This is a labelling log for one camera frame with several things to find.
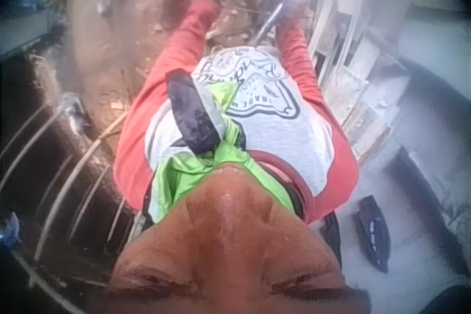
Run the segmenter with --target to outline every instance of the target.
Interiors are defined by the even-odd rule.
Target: green cloth
[[[294,212],[293,204],[286,189],[235,144],[241,134],[240,127],[224,114],[237,92],[236,82],[219,82],[206,86],[213,94],[225,123],[224,137],[212,152],[195,156],[190,152],[180,152],[161,161],[153,180],[152,188],[158,190],[157,222],[160,221],[187,193],[193,190],[212,170],[224,162],[240,163],[260,184],[282,204]]]

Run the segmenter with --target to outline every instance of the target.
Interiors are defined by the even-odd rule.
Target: metal pipe
[[[13,160],[12,164],[10,167],[7,169],[7,172],[3,176],[3,179],[0,182],[0,195],[1,191],[3,190],[5,184],[7,184],[8,178],[10,178],[12,172],[15,170],[15,167],[20,163],[21,159],[24,157],[24,155],[29,151],[31,146],[35,144],[35,142],[41,137],[41,135],[49,128],[49,126],[54,123],[54,121],[59,117],[59,115],[62,113],[61,109],[58,109],[54,115],[49,118],[49,120],[32,136],[31,139],[29,139],[28,143],[23,147],[23,149],[20,151],[18,156]]]
[[[268,32],[272,29],[272,27],[277,23],[278,18],[281,15],[282,10],[286,7],[288,1],[290,0],[283,0],[278,4],[278,6],[275,8],[273,13],[269,16],[269,18],[263,23],[262,27],[258,31],[257,35],[255,36],[255,39],[253,40],[253,46],[257,47],[260,45],[262,40],[266,37]]]
[[[22,126],[20,126],[20,129],[13,135],[13,137],[8,141],[8,144],[1,150],[0,153],[0,160],[3,157],[3,155],[8,151],[8,149],[11,147],[11,145],[15,142],[16,138],[20,136],[20,134],[29,126],[29,124],[43,111],[44,108],[47,107],[47,103],[43,104],[41,107],[39,107],[36,112],[31,114],[31,116],[23,123]]]
[[[116,224],[118,223],[119,216],[121,215],[121,212],[123,211],[123,207],[124,207],[124,198],[121,199],[121,202],[119,203],[118,211],[116,211],[115,217],[111,224],[110,231],[108,232],[108,238],[106,239],[107,243],[110,242],[111,238],[113,237],[113,233],[115,232]]]
[[[82,156],[80,161],[75,166],[74,170],[68,176],[67,180],[65,181],[64,185],[60,189],[59,193],[57,194],[56,199],[54,200],[54,204],[52,205],[49,214],[47,215],[46,222],[44,223],[44,227],[41,231],[38,246],[35,250],[35,261],[40,259],[41,254],[43,253],[44,244],[46,243],[47,236],[49,235],[49,231],[51,230],[52,223],[54,222],[57,212],[59,211],[60,205],[63,203],[65,195],[67,194],[68,190],[71,188],[72,184],[74,183],[75,179],[78,177],[80,171],[87,163],[88,159],[91,155],[95,152],[95,150],[100,146],[103,142],[104,138],[113,131],[125,118],[127,112],[121,114],[108,128],[106,128],[103,133],[98,136],[98,138],[93,142],[93,144],[88,148],[86,153]]]
[[[11,251],[11,255],[18,262],[18,264],[28,273],[28,275],[34,279],[41,290],[44,291],[49,297],[51,297],[56,303],[62,308],[73,314],[85,314],[85,312],[79,309],[75,304],[72,304],[69,300],[59,294],[54,288],[52,288],[45,279],[43,279],[34,268],[32,268],[28,262],[17,252]]]
[[[79,215],[77,216],[77,219],[74,221],[74,224],[72,224],[72,230],[70,235],[68,236],[68,241],[70,242],[72,238],[75,235],[75,232],[77,231],[77,228],[80,224],[80,221],[82,220],[85,211],[88,209],[88,205],[91,202],[91,199],[95,195],[96,190],[100,186],[100,183],[102,182],[103,178],[105,177],[106,172],[110,169],[110,166],[107,166],[103,172],[99,175],[98,179],[96,180],[95,184],[91,188],[90,192],[88,193],[87,197],[85,198],[85,202],[83,203],[82,207],[80,208]]]
[[[142,211],[139,211],[138,213],[135,214],[135,216],[134,216],[134,222],[132,223],[131,232],[130,232],[129,237],[127,238],[126,245],[128,245],[129,243],[131,243],[131,240],[134,239],[135,229],[137,228],[137,226],[138,226],[138,224],[139,224],[139,220],[140,220],[141,216],[142,216]]]
[[[64,172],[64,169],[65,167],[67,167],[68,163],[71,162],[72,160],[72,155],[68,155],[64,162],[62,162],[62,165],[60,165],[59,169],[57,170],[55,176],[52,178],[52,180],[49,182],[47,188],[46,188],[46,191],[44,192],[43,194],[43,197],[41,198],[41,200],[39,201],[39,204],[37,205],[36,207],[36,211],[35,211],[35,216],[38,215],[39,213],[39,209],[43,206],[45,200],[47,199],[47,197],[49,196],[49,193],[51,193],[51,190],[52,188],[55,186],[56,184],[56,181],[59,179],[60,175],[62,174],[62,172]]]
[[[93,187],[93,184],[90,184],[87,189],[85,190],[85,192],[83,193],[83,196],[82,198],[80,199],[80,204],[79,206],[77,207],[75,213],[74,213],[74,217],[72,218],[72,224],[75,223],[77,217],[79,217],[79,213],[80,213],[80,210],[82,209],[83,207],[83,204],[85,203],[85,200],[87,199],[87,195],[90,193],[90,190],[91,188]]]

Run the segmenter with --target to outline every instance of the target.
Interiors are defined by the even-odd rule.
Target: red sleeve
[[[167,100],[166,75],[177,68],[191,73],[205,47],[205,34],[219,16],[212,0],[193,0],[179,29],[158,57],[141,92],[132,103],[119,138],[113,176],[131,207],[141,210],[152,180],[144,154],[144,138],[152,116]]]
[[[281,50],[281,63],[297,83],[301,96],[332,127],[334,158],[324,190],[314,198],[312,207],[306,210],[306,220],[310,223],[331,213],[349,199],[358,182],[358,163],[340,124],[322,97],[299,24],[290,20],[279,25],[277,41]]]

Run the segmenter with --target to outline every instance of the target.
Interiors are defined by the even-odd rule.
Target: black object
[[[391,238],[386,220],[373,195],[360,200],[360,211],[355,215],[355,221],[366,257],[374,267],[387,274]]]
[[[335,212],[324,217],[325,225],[321,228],[322,237],[332,249],[341,268],[340,227]]]
[[[434,235],[436,246],[450,267],[457,274],[469,277],[470,271],[461,244],[456,235],[447,228],[438,196],[433,191],[427,176],[417,165],[417,161],[406,148],[402,147],[391,167],[394,176],[408,191],[407,195],[410,196],[411,202],[420,211],[420,217]]]
[[[221,142],[191,75],[183,69],[167,74],[167,93],[182,139],[195,155],[213,151]]]
[[[464,286],[452,286],[441,292],[420,314],[465,314],[471,309],[471,290]]]

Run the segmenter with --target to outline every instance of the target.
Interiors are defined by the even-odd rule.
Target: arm
[[[201,60],[205,34],[220,12],[213,0],[193,0],[179,29],[155,62],[132,103],[119,139],[113,175],[131,207],[141,210],[153,172],[144,155],[144,138],[152,116],[167,100],[166,75],[178,68],[191,73]]]
[[[277,41],[281,63],[297,83],[301,96],[332,128],[334,158],[327,173],[327,184],[314,198],[314,205],[306,215],[307,221],[312,222],[348,200],[358,182],[358,164],[340,124],[322,97],[306,40],[297,21],[287,18],[277,29]]]

